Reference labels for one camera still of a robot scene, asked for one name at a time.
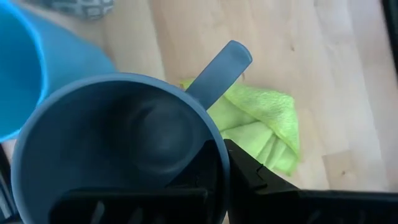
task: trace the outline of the blue plastic cup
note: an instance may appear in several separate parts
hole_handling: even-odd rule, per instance
[[[15,137],[46,97],[75,80],[116,71],[101,49],[0,1],[0,142]]]

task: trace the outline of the wooden table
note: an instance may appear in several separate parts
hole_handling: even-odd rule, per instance
[[[118,0],[99,22],[33,9],[102,46],[123,72],[177,84],[230,39],[240,80],[296,100],[306,189],[398,190],[398,87],[378,0]]]

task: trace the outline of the green cloth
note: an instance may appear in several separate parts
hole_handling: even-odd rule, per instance
[[[193,80],[181,82],[187,89]],[[290,175],[300,157],[294,99],[273,90],[235,83],[208,109],[221,135],[270,170]]]

